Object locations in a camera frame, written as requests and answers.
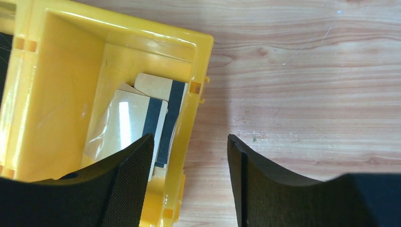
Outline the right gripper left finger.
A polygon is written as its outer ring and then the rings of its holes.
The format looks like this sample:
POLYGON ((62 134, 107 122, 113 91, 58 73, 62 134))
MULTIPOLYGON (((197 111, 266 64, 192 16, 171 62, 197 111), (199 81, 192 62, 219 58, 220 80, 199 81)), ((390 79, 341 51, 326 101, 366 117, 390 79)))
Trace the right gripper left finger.
POLYGON ((137 227, 154 138, 146 134, 125 149, 60 179, 32 183, 1 178, 3 227, 137 227))

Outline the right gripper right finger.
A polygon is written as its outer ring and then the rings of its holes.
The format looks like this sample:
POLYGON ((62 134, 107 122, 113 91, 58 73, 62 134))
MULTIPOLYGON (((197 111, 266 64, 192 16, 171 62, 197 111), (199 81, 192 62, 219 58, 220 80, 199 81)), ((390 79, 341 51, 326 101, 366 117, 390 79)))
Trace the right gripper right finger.
POLYGON ((398 227, 399 173, 348 173, 323 182, 297 174, 227 138, 240 227, 398 227))

